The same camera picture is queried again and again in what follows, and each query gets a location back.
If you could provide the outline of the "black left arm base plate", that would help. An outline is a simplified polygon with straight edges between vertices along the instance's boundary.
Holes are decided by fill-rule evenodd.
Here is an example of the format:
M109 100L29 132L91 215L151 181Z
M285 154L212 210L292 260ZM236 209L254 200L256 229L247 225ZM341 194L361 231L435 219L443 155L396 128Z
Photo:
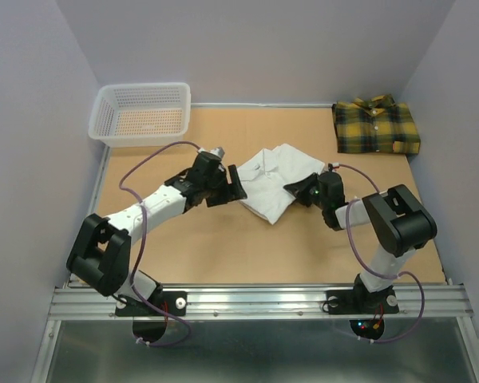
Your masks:
M140 301L138 297L131 298L128 296L119 296L121 302L116 301L115 315L117 317L133 318L161 316L155 310L152 310L145 303ZM184 290L164 290L162 292L154 292L148 302L156 306L159 310L168 312L169 314L182 317L186 315L186 305L188 301L188 293Z

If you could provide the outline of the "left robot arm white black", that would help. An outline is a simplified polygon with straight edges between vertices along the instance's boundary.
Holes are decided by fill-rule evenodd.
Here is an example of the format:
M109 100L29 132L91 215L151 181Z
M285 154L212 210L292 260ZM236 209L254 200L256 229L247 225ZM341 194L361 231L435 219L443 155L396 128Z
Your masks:
M151 195L122 211L88 215L66 261L67 270L104 297L117 296L143 314L162 314L161 284L130 264L132 246L146 244L162 223L201 203L208 207L246 199L237 167L224 167L220 156L201 151L192 166L166 180Z

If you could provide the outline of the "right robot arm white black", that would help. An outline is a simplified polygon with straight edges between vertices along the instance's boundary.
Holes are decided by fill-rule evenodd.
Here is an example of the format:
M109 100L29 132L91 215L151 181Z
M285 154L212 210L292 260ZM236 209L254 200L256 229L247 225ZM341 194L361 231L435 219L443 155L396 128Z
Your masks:
M284 189L297 203L319 208L325 224L334 231L346 231L350 242L352 228L364 224L372 226L378 239L370 264L350 245L362 272L351 289L327 292L324 311L339 315L398 313L394 280L408 259L437 235L437 224L409 188L399 184L347 202L341 176L326 171L286 184Z

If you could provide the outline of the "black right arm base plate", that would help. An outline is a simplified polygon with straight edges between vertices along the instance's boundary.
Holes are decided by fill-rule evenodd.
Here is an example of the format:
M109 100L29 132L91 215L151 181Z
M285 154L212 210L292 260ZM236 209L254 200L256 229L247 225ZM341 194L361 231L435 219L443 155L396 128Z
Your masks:
M332 315L398 314L398 301L392 288L375 293L358 289L329 290L325 293L326 311Z

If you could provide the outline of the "white long sleeve shirt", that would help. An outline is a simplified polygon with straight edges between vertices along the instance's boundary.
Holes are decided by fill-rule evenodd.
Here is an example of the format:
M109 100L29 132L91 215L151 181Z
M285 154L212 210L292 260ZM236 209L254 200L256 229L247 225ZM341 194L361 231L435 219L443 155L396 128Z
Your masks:
M289 144L263 148L238 167L237 172L247 198L241 203L271 225L275 224L295 197L284 189L313 173L321 173L325 164Z

